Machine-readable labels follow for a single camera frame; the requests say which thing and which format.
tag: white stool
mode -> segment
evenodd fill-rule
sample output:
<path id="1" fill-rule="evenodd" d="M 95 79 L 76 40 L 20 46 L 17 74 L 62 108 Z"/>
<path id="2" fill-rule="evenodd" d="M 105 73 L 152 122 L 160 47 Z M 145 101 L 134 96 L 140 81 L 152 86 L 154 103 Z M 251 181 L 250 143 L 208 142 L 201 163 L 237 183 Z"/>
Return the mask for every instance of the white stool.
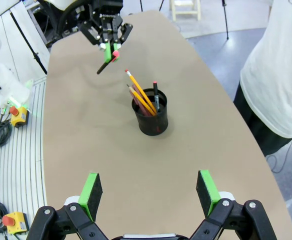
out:
<path id="1" fill-rule="evenodd" d="M 177 14 L 196 14 L 197 20 L 201 20 L 201 2 L 200 0 L 169 0 L 172 20 L 176 21 Z M 192 7 L 192 11 L 176 11 L 176 7 Z"/>

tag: white corrugated panel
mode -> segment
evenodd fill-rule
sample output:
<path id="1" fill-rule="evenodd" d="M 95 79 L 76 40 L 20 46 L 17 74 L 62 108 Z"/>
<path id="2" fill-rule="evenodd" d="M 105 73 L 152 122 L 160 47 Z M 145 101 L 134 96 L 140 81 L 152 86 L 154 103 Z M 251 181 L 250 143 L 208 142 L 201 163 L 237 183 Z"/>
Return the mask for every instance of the white corrugated panel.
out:
<path id="1" fill-rule="evenodd" d="M 10 213 L 25 213 L 29 225 L 38 208 L 47 204 L 43 163 L 45 89 L 45 78 L 33 86 L 28 124 L 13 127 L 8 142 L 0 147 L 0 202 Z"/>

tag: pencil holder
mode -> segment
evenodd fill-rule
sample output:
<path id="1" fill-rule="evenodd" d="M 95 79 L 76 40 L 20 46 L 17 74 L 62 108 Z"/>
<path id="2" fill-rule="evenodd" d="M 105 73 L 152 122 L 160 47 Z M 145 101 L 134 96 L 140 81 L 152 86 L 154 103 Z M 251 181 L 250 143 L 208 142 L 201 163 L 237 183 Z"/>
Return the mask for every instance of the pencil holder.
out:
<path id="1" fill-rule="evenodd" d="M 143 90 L 149 100 L 155 105 L 154 89 L 147 88 Z M 156 136 L 163 133 L 168 127 L 167 119 L 167 97 L 158 90 L 159 111 L 155 116 L 145 116 L 138 104 L 131 102 L 132 109 L 135 111 L 139 129 L 148 136 Z"/>

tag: white t-shirt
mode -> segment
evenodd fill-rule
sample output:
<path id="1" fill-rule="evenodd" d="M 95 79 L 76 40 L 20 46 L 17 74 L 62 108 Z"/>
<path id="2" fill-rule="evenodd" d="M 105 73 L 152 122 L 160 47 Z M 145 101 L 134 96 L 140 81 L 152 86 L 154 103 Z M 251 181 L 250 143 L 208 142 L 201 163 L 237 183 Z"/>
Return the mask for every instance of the white t-shirt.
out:
<path id="1" fill-rule="evenodd" d="M 265 125 L 292 138 L 292 0 L 274 0 L 264 36 L 241 70 L 240 85 Z"/>

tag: blue-gray floor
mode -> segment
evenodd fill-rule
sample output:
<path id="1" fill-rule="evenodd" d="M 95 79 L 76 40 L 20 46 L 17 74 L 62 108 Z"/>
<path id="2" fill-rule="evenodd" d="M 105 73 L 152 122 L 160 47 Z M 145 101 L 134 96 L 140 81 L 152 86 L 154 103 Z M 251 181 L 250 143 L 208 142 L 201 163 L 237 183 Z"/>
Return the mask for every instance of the blue-gray floor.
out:
<path id="1" fill-rule="evenodd" d="M 226 33 L 218 33 L 189 38 L 188 41 L 233 100 L 240 71 L 264 31 L 262 28 L 230 32 L 229 40 Z M 267 161 L 292 217 L 292 142 L 268 156 Z"/>

